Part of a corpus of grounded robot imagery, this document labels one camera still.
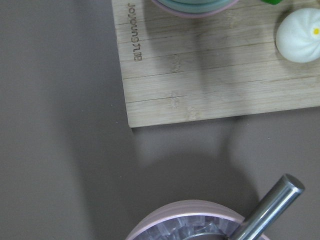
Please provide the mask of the metal ice scoop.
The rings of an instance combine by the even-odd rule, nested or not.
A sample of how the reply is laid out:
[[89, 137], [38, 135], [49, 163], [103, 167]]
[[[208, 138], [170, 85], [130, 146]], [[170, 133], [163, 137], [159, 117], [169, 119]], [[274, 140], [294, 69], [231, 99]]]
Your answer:
[[283, 212], [304, 192], [304, 184], [295, 176], [285, 173], [230, 235], [197, 233], [188, 240], [257, 240]]

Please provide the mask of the wooden cutting board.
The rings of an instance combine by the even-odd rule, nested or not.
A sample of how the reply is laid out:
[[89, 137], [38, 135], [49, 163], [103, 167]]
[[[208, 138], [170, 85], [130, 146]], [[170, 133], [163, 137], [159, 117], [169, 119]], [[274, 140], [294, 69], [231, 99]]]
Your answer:
[[275, 44], [281, 21], [317, 0], [241, 0], [198, 19], [150, 0], [111, 3], [131, 128], [318, 107], [320, 62]]

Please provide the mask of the pink ice bowl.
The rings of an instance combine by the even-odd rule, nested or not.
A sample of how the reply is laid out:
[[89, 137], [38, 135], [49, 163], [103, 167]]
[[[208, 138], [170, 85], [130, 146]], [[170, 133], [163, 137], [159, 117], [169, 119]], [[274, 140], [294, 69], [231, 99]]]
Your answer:
[[244, 217], [236, 211], [205, 200], [181, 200], [166, 204], [147, 215], [126, 237], [137, 240], [139, 236], [146, 236], [150, 240], [169, 236], [181, 227], [204, 227], [206, 219], [217, 218], [233, 223], [241, 223]]

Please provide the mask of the white steamed bun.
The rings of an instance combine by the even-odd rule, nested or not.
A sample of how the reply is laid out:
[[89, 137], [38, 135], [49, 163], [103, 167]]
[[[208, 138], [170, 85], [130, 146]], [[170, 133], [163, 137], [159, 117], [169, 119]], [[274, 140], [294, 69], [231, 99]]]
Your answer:
[[320, 58], [320, 10], [302, 8], [289, 14], [279, 25], [275, 37], [279, 53], [294, 63]]

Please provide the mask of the stacked green bowls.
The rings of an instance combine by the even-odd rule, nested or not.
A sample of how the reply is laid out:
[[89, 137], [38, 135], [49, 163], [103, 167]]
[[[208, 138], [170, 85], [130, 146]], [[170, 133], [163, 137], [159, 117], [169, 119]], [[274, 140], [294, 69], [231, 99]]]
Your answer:
[[152, 0], [162, 10], [174, 16], [200, 19], [218, 14], [238, 3], [238, 0]]

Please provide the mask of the green lime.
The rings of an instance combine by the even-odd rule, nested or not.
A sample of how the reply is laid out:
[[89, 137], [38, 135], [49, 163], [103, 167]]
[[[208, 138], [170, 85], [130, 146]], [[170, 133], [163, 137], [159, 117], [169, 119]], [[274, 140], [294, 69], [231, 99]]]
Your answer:
[[277, 5], [280, 2], [282, 2], [282, 0], [261, 0], [261, 1], [270, 5]]

